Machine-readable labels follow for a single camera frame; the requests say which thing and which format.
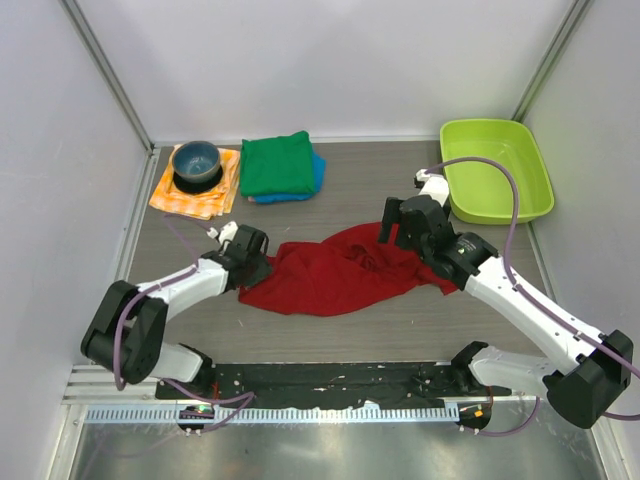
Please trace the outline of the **lime green plastic tub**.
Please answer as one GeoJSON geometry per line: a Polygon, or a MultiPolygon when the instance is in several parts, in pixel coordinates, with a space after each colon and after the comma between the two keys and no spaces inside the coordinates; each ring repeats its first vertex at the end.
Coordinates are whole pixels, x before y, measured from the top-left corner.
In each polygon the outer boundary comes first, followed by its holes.
{"type": "Polygon", "coordinates": [[[548,214],[555,197],[546,165],[531,131],[503,119],[462,119],[440,130],[444,161],[469,157],[444,169],[455,216],[466,223],[507,225],[512,218],[513,192],[497,167],[478,162],[492,160],[508,170],[519,198],[518,221],[528,223],[548,214]]]}

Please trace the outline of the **red t-shirt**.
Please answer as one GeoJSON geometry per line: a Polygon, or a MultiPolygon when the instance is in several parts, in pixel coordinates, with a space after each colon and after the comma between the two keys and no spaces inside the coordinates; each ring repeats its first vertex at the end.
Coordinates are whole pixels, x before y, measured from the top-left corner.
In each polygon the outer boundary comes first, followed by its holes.
{"type": "Polygon", "coordinates": [[[433,285],[442,294],[456,286],[437,277],[411,251],[380,243],[381,224],[360,224],[321,242],[285,242],[269,258],[271,275],[243,288],[244,305],[284,315],[319,317],[352,313],[433,285]]]}

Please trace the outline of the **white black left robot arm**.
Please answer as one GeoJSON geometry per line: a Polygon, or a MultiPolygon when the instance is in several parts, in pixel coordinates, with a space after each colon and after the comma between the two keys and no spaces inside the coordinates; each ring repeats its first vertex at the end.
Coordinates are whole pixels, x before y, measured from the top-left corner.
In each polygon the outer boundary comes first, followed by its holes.
{"type": "Polygon", "coordinates": [[[218,249],[174,274],[138,285],[112,283],[81,341],[82,355],[113,373],[120,386],[170,379],[190,398],[205,397],[213,385],[212,362],[194,348],[165,342],[167,323],[204,300],[249,289],[271,274],[265,232],[229,222],[214,239],[218,249]]]}

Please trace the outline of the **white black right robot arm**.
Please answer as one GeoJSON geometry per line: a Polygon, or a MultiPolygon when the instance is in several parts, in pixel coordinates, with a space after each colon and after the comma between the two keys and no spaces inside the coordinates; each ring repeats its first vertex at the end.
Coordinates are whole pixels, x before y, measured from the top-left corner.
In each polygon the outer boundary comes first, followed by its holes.
{"type": "Polygon", "coordinates": [[[437,277],[493,308],[540,349],[535,357],[470,345],[451,371],[460,393],[501,386],[535,395],[572,425],[589,429],[629,386],[634,345],[626,334],[605,334],[555,304],[482,237],[455,232],[447,209],[431,196],[387,198],[379,240],[414,252],[437,277]]]}

